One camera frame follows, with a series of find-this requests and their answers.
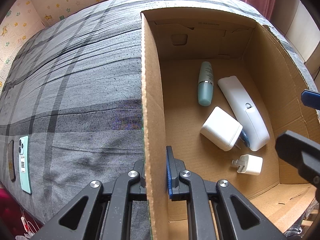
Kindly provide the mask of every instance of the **black smartphone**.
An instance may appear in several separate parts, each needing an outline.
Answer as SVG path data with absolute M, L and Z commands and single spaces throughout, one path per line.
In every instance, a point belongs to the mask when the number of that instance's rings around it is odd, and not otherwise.
M 13 144 L 14 144 L 13 140 L 8 144 L 9 173 L 10 173 L 10 179 L 12 182 L 16 180 L 16 173 L 14 171 L 14 161 L 13 161 Z

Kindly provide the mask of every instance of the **cardboard box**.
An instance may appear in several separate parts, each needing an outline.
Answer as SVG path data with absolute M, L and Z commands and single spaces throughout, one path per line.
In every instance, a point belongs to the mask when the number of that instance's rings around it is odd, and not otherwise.
M 319 143 L 316 110 L 303 106 L 308 86 L 274 35 L 251 18 L 205 8 L 160 8 L 142 17 L 142 104 L 145 176 L 154 240 L 188 238 L 186 202 L 168 200 L 165 146 L 203 179 L 227 179 L 286 231 L 315 196 L 315 188 L 280 160 L 275 138 L 292 130 Z M 202 61 L 214 75 L 212 103 L 197 101 Z M 237 76 L 257 106 L 270 141 L 257 152 L 224 152 L 200 134 L 215 106 L 235 117 L 217 86 Z M 263 158 L 259 176 L 239 174 L 231 161 L 243 154 Z

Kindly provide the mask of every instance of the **gray bedsheet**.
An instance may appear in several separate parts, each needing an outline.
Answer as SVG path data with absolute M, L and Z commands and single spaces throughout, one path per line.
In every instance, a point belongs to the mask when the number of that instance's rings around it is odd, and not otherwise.
M 116 179 L 143 158 L 141 16 L 146 9 L 202 7 L 269 25 L 310 89 L 310 74 L 281 34 L 238 0 L 109 0 L 33 36 L 15 58 L 0 97 L 0 180 L 47 222 L 93 179 Z M 18 141 L 30 136 L 32 195 L 21 190 Z M 7 146 L 17 179 L 10 181 Z M 149 239 L 147 203 L 134 203 L 132 239 Z

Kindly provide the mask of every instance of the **smartphone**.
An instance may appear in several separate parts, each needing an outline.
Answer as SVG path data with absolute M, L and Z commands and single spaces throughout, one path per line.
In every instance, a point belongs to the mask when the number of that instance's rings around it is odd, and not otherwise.
M 9 174 L 12 182 L 16 180 L 16 173 L 14 171 L 14 161 L 13 161 L 13 144 L 14 144 L 13 140 L 8 144 Z
M 30 175 L 29 175 L 29 152 L 28 152 L 29 136 L 19 139 L 19 174 L 20 183 L 23 191 L 32 194 Z

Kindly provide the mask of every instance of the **triangular cutout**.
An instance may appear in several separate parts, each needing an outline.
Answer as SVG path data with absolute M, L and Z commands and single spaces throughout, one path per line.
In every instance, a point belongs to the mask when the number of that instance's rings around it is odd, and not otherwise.
M 235 208 L 240 226 L 243 230 L 247 230 L 260 224 L 260 220 L 255 214 L 245 206 L 245 204 L 235 195 L 230 197 L 232 204 Z
M 59 224 L 70 228 L 71 230 L 76 230 L 80 221 L 80 218 L 82 216 L 82 213 L 84 211 L 84 208 L 87 204 L 88 197 L 85 196 L 82 199 L 80 199 L 71 209 L 70 211 L 65 214 L 60 220 Z

